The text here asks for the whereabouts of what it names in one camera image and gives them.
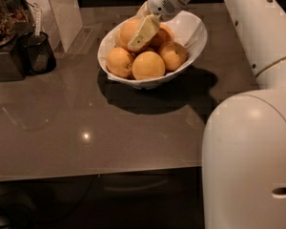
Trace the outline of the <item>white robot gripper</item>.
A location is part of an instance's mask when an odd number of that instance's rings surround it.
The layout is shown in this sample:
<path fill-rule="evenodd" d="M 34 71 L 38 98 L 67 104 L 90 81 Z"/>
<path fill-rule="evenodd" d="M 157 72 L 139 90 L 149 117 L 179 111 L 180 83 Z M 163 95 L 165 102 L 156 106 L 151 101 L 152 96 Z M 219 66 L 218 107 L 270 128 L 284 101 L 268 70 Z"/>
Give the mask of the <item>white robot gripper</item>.
<path fill-rule="evenodd" d="M 136 13 L 141 18 L 135 33 L 128 43 L 131 51 L 144 48 L 158 33 L 160 22 L 175 18 L 183 9 L 178 0 L 147 0 Z"/>

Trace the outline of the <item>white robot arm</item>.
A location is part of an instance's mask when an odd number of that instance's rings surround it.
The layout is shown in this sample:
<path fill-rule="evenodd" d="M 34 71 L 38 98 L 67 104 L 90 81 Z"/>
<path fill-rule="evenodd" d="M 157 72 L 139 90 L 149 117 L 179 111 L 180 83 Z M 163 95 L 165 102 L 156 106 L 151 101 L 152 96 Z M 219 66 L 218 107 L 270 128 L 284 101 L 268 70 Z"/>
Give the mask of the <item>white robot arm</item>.
<path fill-rule="evenodd" d="M 190 0 L 147 0 L 142 48 Z M 286 229 L 286 12 L 276 0 L 224 0 L 257 90 L 219 104 L 205 126 L 205 229 Z"/>

